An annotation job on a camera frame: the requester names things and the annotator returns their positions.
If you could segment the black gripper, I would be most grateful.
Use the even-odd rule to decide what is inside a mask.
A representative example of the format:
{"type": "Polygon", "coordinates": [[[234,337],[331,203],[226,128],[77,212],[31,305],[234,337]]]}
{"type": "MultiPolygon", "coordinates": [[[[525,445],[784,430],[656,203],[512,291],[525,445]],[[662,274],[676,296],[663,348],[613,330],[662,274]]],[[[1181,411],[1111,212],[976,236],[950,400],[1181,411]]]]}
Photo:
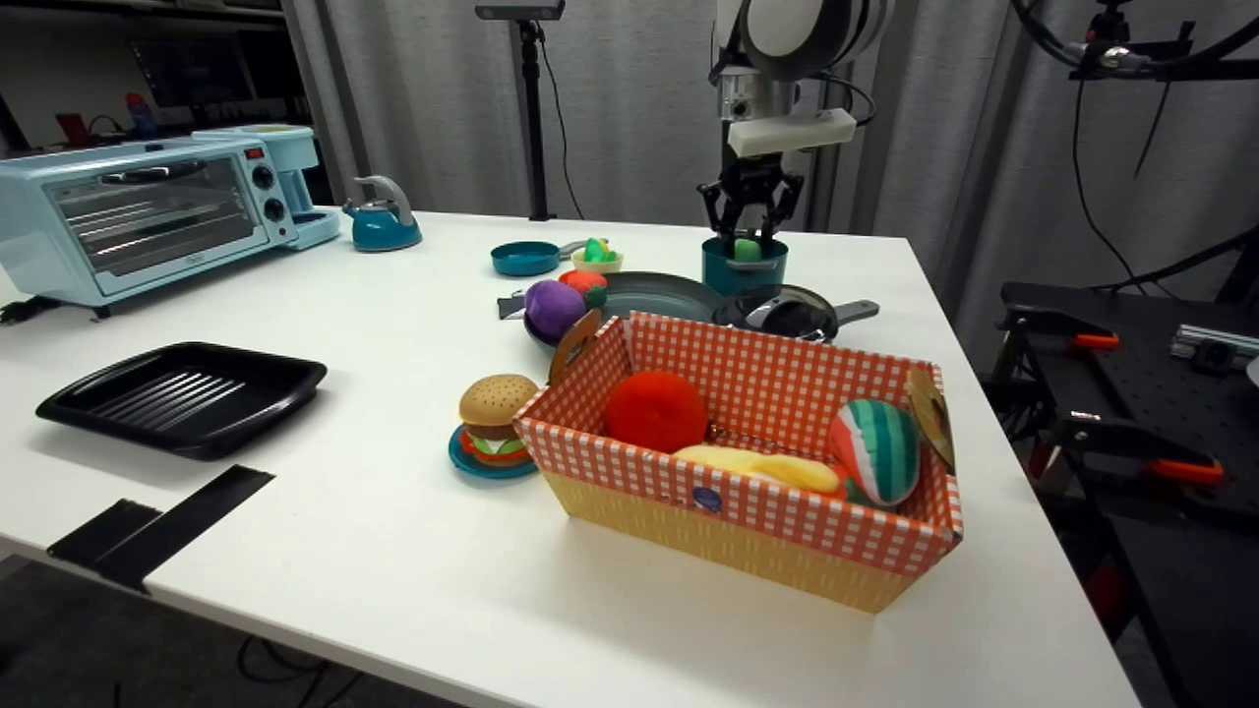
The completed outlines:
{"type": "Polygon", "coordinates": [[[759,254],[769,254],[797,198],[803,178],[785,174],[777,152],[732,158],[711,184],[701,184],[714,253],[727,259],[736,254],[743,212],[755,208],[759,225],[751,236],[759,241],[759,254]]]}

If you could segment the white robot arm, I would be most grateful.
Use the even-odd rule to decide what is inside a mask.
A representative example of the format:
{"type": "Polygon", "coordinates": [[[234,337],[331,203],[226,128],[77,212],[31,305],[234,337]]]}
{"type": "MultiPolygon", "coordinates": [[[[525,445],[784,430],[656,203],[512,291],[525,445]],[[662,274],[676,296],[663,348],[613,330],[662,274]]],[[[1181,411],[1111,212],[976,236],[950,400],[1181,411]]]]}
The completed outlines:
{"type": "Polygon", "coordinates": [[[721,178],[701,188],[711,236],[732,259],[769,253],[777,225],[803,198],[785,152],[844,144],[862,119],[797,91],[835,87],[886,26],[892,0],[732,0],[723,44],[706,70],[721,119],[721,178]]]}

